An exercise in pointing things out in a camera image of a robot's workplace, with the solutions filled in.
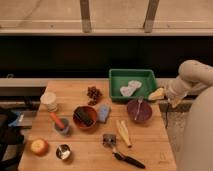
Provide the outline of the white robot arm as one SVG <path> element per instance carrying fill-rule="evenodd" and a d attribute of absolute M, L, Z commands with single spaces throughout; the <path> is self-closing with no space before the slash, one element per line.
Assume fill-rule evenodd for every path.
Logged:
<path fill-rule="evenodd" d="M 213 171 L 213 66 L 186 60 L 178 76 L 162 90 L 155 90 L 149 101 L 163 97 L 175 108 L 194 89 L 202 89 L 189 110 L 177 171 Z"/>

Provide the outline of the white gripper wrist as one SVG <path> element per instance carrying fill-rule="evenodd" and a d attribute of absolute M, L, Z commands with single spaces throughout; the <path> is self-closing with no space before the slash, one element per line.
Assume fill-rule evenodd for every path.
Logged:
<path fill-rule="evenodd" d="M 165 93 L 164 89 L 160 87 L 148 96 L 148 100 L 161 100 L 164 98 L 165 94 L 170 102 L 175 100 L 182 100 L 191 88 L 192 85 L 189 82 L 183 80 L 181 77 L 176 77 L 174 80 L 170 80 L 168 82 Z"/>

